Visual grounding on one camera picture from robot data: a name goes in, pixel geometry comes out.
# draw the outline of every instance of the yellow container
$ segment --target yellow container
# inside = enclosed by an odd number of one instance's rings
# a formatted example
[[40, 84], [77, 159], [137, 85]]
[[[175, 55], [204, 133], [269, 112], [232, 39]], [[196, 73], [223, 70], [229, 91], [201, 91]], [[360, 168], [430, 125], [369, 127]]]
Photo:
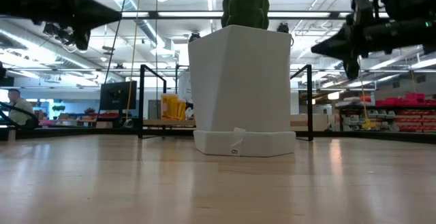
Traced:
[[177, 105], [177, 116], [179, 120], [185, 120], [186, 119], [186, 101], [184, 99], [178, 100]]
[[161, 95], [161, 119], [171, 119], [173, 110], [177, 111], [177, 104], [173, 108], [174, 101], [177, 103], [177, 94], [162, 94]]

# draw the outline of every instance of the white planter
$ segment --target white planter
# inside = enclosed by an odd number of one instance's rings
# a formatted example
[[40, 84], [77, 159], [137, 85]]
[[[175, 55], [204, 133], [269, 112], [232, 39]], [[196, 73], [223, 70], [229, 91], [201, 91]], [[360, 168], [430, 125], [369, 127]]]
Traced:
[[290, 40], [285, 33], [229, 26], [189, 44], [200, 151], [260, 157], [293, 152]]

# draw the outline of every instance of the monitor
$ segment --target monitor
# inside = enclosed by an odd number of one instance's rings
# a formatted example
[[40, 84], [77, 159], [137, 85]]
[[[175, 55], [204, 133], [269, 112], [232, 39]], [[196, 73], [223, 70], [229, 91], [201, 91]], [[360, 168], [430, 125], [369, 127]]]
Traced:
[[[129, 101], [130, 82], [103, 84], [100, 91], [101, 110], [124, 110]], [[131, 82], [129, 109], [136, 108], [136, 81]]]

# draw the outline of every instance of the label on planter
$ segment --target label on planter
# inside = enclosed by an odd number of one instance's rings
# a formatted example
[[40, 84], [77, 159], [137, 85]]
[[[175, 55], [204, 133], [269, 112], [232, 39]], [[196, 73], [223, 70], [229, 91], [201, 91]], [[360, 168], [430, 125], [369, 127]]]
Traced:
[[230, 145], [230, 156], [239, 157], [240, 151], [243, 147], [243, 140], [245, 137], [245, 129], [234, 128], [233, 130], [233, 143]]

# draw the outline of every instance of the cactus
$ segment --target cactus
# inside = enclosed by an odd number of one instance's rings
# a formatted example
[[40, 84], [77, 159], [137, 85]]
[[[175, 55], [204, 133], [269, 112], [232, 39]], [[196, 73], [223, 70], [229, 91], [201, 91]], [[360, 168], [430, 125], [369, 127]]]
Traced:
[[268, 0], [223, 0], [221, 26], [240, 25], [267, 29], [269, 7]]

